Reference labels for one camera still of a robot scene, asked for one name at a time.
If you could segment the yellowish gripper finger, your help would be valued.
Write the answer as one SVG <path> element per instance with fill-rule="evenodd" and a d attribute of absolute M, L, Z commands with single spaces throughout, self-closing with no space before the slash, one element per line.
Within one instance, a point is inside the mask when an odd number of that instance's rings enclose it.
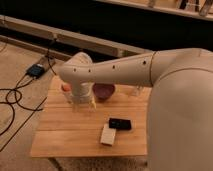
<path fill-rule="evenodd" d="M 90 101 L 90 107 L 91 108 L 93 108 L 93 109 L 97 109 L 97 105 L 96 105 L 96 101 L 95 101 L 95 99 L 92 99 L 91 101 Z"/>
<path fill-rule="evenodd" d="M 78 103 L 72 103 L 72 108 L 74 112 L 77 112 L 79 110 L 79 104 Z"/>

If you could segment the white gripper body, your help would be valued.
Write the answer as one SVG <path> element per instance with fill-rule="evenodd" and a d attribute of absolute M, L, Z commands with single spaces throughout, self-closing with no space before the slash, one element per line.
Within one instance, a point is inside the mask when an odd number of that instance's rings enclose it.
<path fill-rule="evenodd" d="M 89 103 L 92 100 L 92 85 L 90 83 L 72 84 L 71 100 L 75 104 Z"/>

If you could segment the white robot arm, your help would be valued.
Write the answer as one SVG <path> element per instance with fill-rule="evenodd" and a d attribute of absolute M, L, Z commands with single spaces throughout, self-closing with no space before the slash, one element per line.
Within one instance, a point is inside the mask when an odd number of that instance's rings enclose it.
<path fill-rule="evenodd" d="M 213 171 L 213 51 L 155 51 L 93 63 L 77 53 L 59 69 L 72 97 L 91 83 L 149 87 L 149 171 Z"/>

